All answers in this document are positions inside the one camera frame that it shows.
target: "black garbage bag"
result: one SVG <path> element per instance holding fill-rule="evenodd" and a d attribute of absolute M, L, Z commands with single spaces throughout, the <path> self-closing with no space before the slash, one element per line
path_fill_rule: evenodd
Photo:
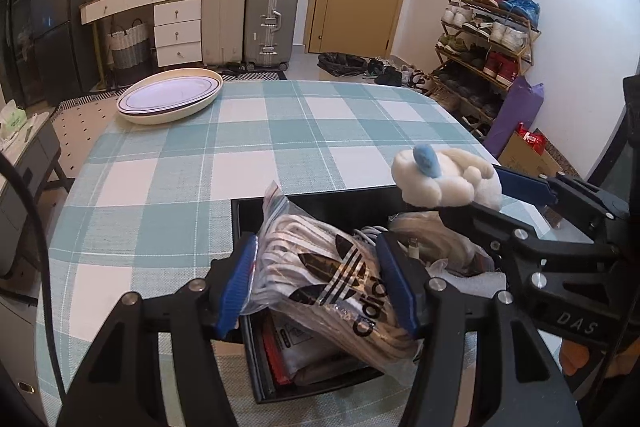
<path fill-rule="evenodd" d="M 367 61 L 344 53 L 321 53 L 318 55 L 318 67 L 333 76 L 355 76 L 367 71 Z"/>

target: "red plastic bag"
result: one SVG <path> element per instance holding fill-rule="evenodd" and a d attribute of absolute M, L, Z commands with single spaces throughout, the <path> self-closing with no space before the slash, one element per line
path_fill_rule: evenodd
<path fill-rule="evenodd" d="M 527 142 L 530 147 L 537 152 L 538 154 L 542 154 L 545 150 L 546 146 L 546 137 L 541 132 L 529 132 L 524 128 L 524 124 L 520 122 L 516 127 L 517 133 L 522 137 L 522 139 Z"/>

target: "purple bag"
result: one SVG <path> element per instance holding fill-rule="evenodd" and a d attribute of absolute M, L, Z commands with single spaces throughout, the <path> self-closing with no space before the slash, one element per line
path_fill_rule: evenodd
<path fill-rule="evenodd" d="M 507 97 L 500 108 L 500 113 L 494 120 L 489 134 L 484 139 L 484 148 L 495 158 L 511 138 L 520 122 L 529 129 L 536 118 L 542 102 L 545 100 L 545 85 L 529 86 L 524 76 L 516 78 L 509 88 Z"/>

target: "silver suitcase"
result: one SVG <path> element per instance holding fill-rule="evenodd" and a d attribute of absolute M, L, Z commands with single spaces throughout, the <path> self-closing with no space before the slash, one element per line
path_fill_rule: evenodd
<path fill-rule="evenodd" d="M 202 61 L 222 65 L 242 61 L 244 0 L 201 0 Z"/>
<path fill-rule="evenodd" d="M 298 0 L 246 0 L 244 61 L 247 71 L 256 66 L 286 71 L 293 48 Z"/>

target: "blue plush ear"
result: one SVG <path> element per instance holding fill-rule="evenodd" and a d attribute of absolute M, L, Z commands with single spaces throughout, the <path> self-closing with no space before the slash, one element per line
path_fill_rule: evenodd
<path fill-rule="evenodd" d="M 414 160 L 420 172 L 425 176 L 429 178 L 439 178 L 442 176 L 438 157 L 431 145 L 416 145 L 414 147 Z"/>

